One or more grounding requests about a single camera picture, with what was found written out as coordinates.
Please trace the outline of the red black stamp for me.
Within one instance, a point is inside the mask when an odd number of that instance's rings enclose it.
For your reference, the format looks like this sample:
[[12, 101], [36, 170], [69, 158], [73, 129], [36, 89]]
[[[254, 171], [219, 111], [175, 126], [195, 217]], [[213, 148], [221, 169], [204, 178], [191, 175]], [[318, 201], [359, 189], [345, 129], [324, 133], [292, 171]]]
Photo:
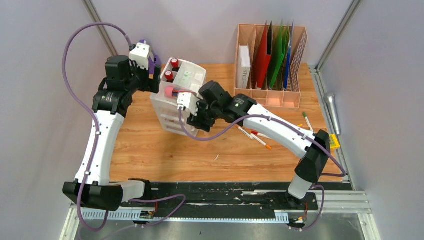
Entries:
[[171, 70], [167, 70], [164, 73], [164, 77], [165, 77], [165, 79], [166, 79], [166, 81], [168, 83], [173, 83], [174, 82], [174, 73]]

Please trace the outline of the pink highlighter pack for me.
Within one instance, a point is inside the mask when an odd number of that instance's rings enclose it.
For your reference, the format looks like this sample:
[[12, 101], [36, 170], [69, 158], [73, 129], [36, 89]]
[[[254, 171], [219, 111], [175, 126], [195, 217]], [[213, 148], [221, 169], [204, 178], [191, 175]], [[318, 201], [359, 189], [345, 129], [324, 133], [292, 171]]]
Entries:
[[165, 96], [168, 98], [177, 98], [180, 93], [179, 89], [172, 86], [167, 86], [164, 90], [165, 90]]

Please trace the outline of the white plastic drawer unit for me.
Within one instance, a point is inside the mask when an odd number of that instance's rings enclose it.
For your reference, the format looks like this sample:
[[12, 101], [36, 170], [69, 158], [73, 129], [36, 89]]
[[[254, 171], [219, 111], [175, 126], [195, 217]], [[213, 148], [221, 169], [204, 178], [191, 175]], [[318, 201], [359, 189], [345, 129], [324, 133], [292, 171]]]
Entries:
[[170, 58], [160, 75], [159, 93], [152, 93], [150, 101], [165, 131], [185, 135], [181, 127], [196, 136], [198, 129], [186, 123], [195, 114], [196, 103], [202, 97], [200, 88], [204, 85], [207, 71], [203, 67], [179, 58]]

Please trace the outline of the red round stamp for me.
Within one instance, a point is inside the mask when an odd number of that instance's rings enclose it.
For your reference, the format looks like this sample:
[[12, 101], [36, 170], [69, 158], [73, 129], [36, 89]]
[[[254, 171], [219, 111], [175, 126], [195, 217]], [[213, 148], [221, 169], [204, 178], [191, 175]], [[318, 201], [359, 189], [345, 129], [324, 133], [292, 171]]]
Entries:
[[180, 69], [180, 61], [177, 58], [172, 58], [170, 61], [173, 72], [178, 72]]

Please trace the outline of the white hardcover book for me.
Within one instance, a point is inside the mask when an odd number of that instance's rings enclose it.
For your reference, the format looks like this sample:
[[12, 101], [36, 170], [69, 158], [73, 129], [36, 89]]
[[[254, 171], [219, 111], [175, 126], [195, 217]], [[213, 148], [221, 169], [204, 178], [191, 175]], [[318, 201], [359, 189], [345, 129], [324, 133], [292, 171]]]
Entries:
[[251, 72], [250, 46], [239, 45], [237, 54], [236, 88], [247, 89]]

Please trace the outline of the red folder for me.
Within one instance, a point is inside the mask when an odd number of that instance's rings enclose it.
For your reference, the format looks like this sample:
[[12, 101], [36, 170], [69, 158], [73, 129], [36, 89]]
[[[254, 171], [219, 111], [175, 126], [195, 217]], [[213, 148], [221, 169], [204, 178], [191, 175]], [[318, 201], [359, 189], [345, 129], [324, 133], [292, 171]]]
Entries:
[[272, 55], [273, 24], [265, 23], [254, 62], [254, 86], [263, 89]]

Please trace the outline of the pink plastic file organizer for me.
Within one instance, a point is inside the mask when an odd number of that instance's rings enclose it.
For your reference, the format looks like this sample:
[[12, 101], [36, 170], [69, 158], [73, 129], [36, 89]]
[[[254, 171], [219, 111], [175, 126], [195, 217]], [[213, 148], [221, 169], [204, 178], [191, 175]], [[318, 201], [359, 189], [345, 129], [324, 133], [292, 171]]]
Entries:
[[244, 94], [276, 111], [297, 110], [299, 70], [307, 29], [294, 23], [239, 24], [234, 61], [234, 95]]

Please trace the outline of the green folder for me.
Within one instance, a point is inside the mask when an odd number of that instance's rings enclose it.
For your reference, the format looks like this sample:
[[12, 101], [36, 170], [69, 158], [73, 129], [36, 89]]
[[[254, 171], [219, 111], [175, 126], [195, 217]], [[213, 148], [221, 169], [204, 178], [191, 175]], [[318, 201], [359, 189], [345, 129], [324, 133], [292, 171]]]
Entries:
[[284, 86], [283, 72], [287, 60], [290, 42], [290, 28], [282, 20], [279, 26], [272, 27], [271, 59], [267, 69], [268, 90], [282, 91]]

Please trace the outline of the blue folder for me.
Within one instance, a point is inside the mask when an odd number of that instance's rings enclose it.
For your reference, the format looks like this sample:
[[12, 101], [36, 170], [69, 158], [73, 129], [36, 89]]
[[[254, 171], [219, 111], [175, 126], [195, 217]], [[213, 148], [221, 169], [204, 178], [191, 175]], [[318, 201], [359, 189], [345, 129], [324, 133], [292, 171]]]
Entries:
[[288, 89], [288, 81], [289, 81], [289, 72], [290, 72], [290, 61], [291, 61], [291, 49], [292, 49], [292, 39], [293, 39], [293, 31], [294, 31], [294, 20], [292, 21], [291, 27], [288, 27], [288, 42], [287, 42], [287, 54], [286, 54], [286, 62], [285, 62], [285, 72], [283, 78], [283, 88], [284, 90]]

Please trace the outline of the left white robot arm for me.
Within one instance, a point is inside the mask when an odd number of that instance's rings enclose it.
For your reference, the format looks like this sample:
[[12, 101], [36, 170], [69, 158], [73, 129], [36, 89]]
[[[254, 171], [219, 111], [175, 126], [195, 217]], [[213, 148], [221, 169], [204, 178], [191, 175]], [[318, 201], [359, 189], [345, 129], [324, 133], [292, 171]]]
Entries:
[[131, 178], [111, 183], [110, 166], [118, 133], [137, 91], [157, 94], [161, 83], [161, 65], [150, 71], [125, 55], [109, 57], [106, 77], [101, 81], [89, 113], [94, 118], [86, 152], [72, 182], [62, 192], [83, 208], [116, 211], [121, 203], [134, 199], [149, 206], [153, 193], [145, 188], [147, 180]]

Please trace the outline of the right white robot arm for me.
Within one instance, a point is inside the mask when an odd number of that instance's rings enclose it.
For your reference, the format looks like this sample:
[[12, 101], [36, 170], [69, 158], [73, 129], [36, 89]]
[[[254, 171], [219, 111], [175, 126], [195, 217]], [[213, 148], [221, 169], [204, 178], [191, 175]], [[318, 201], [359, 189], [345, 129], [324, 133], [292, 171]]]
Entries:
[[313, 132], [298, 127], [273, 114], [245, 94], [231, 96], [215, 81], [209, 81], [198, 93], [177, 95], [179, 121], [185, 125], [209, 132], [216, 120], [222, 119], [231, 127], [239, 125], [264, 134], [290, 150], [300, 160], [285, 195], [286, 204], [298, 209], [306, 201], [306, 193], [316, 184], [331, 156], [330, 135], [323, 130]]

